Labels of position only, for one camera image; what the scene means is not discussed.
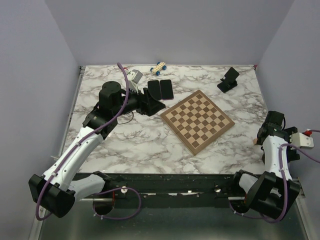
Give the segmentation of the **purple-edged black smartphone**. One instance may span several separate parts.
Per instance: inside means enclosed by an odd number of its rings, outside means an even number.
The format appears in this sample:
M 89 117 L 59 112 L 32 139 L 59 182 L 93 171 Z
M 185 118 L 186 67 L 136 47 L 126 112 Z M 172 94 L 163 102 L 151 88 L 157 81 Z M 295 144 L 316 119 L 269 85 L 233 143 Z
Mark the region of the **purple-edged black smartphone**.
M 159 81 L 162 100 L 172 100 L 174 98 L 172 81 L 163 79 Z

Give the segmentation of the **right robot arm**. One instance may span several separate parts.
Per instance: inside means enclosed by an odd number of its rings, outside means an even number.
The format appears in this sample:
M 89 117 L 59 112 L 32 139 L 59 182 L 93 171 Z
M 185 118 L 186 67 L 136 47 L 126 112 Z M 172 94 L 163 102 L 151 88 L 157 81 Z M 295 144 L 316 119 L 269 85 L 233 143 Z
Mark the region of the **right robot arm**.
M 244 217 L 249 210 L 259 213 L 257 219 L 268 223 L 281 221 L 300 193 L 294 183 L 288 163 L 300 158 L 290 144 L 290 134 L 297 133 L 295 127 L 285 129 L 285 116 L 277 111 L 269 111 L 257 133 L 257 145 L 263 150 L 265 166 L 260 175 L 240 170 L 234 174 L 230 191 L 241 196 L 242 203 L 229 202 L 233 213 Z

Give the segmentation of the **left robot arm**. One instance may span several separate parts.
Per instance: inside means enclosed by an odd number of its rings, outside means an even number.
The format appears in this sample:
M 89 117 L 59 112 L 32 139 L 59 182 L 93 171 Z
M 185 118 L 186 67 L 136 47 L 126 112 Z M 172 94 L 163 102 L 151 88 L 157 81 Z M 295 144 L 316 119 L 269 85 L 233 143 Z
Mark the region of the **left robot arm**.
M 28 181 L 36 210 L 45 208 L 58 218 L 64 217 L 78 200 L 97 194 L 104 198 L 111 185 L 106 176 L 97 171 L 75 180 L 77 172 L 91 152 L 117 126 L 117 118 L 129 112 L 151 117 L 165 108 L 152 97 L 149 90 L 122 89 L 116 81 L 102 85 L 98 102 L 86 116 L 76 138 L 61 157 L 41 176 L 34 174 Z

